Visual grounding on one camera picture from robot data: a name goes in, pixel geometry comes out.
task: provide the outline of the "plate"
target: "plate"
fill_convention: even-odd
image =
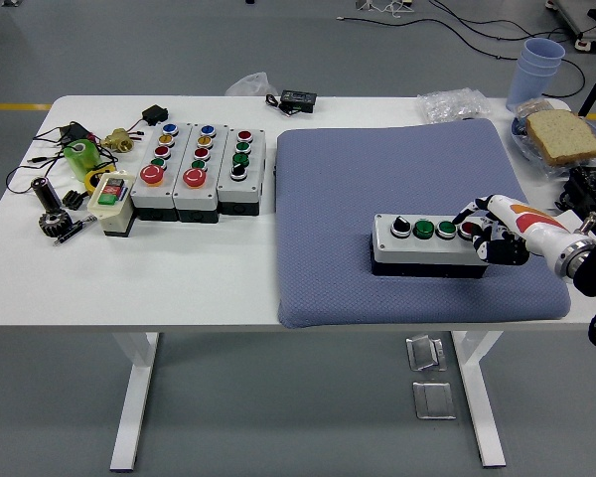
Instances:
[[[587,125],[589,125],[589,127],[596,135],[596,126],[594,126],[589,121],[585,122],[587,122]],[[530,139],[530,137],[524,130],[522,131],[519,128],[519,120],[516,118],[511,126],[511,134],[513,140],[521,150],[521,154],[523,155],[523,157],[537,165],[545,173],[547,177],[558,177],[567,175],[569,170],[572,167],[576,166],[589,165],[596,167],[596,158],[590,159],[588,161],[574,162],[573,164],[566,164],[564,166],[550,166],[543,160],[540,151],[536,147],[536,144],[534,144],[534,142]]]

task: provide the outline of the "table top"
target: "table top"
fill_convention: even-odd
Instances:
[[[415,98],[319,97],[313,114],[286,117],[262,97],[65,96],[58,99],[40,131],[77,121],[103,137],[129,127],[141,111],[159,104],[171,122],[226,124],[264,129],[267,165],[260,215],[221,216],[218,224],[135,221],[129,238],[106,237],[93,226],[61,246],[39,231],[44,209],[35,194],[5,192],[0,201],[0,329],[80,331],[282,331],[277,318],[273,167],[276,137],[289,129],[401,127],[421,124]],[[497,128],[529,202],[553,209],[562,183],[546,181],[522,158],[510,135],[512,115],[502,99],[491,99],[487,115]],[[118,168],[136,173],[150,135],[117,154]],[[25,158],[53,155],[49,143],[34,141]],[[11,187],[26,189],[39,173],[20,170]],[[65,161],[49,179],[62,197],[83,190]],[[74,220],[85,210],[71,212]],[[536,330],[586,329],[596,298],[569,286],[572,306],[560,320],[451,324],[349,325],[308,330]]]

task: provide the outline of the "control box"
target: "control box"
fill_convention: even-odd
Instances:
[[[97,217],[103,232],[111,237],[128,237],[135,219],[130,191],[135,176],[124,171],[104,173],[95,188],[88,211]]]
[[[377,214],[372,225],[372,273],[389,276],[481,278],[488,266],[471,241],[469,218]]]
[[[265,173],[265,131],[231,129],[219,174],[222,214],[257,216]]]
[[[181,222],[219,221],[217,185],[229,129],[225,125],[195,124],[173,191]]]
[[[130,196],[142,221],[179,219],[173,194],[191,132],[189,123],[168,123],[153,134]]]

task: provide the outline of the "plastic cup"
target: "plastic cup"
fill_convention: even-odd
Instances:
[[[517,63],[513,81],[510,84],[506,108],[513,111],[516,105],[541,96],[554,75],[556,75],[556,72],[551,75],[529,73]]]
[[[565,49],[546,38],[530,38],[525,40],[521,54],[530,63],[540,67],[551,67],[553,64],[560,64],[565,56]]]
[[[523,53],[521,53],[521,56],[517,60],[517,64],[520,65],[521,68],[526,70],[528,73],[533,73],[535,75],[552,75],[558,71],[558,67],[560,66],[559,63],[558,65],[555,65],[553,67],[540,67],[539,65],[535,65],[534,63],[531,63],[528,60],[526,60],[523,56]]]

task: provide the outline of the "green tape roll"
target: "green tape roll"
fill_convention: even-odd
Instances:
[[[64,155],[75,177],[83,182],[86,173],[99,164],[99,151],[88,139],[74,141],[64,148]]]

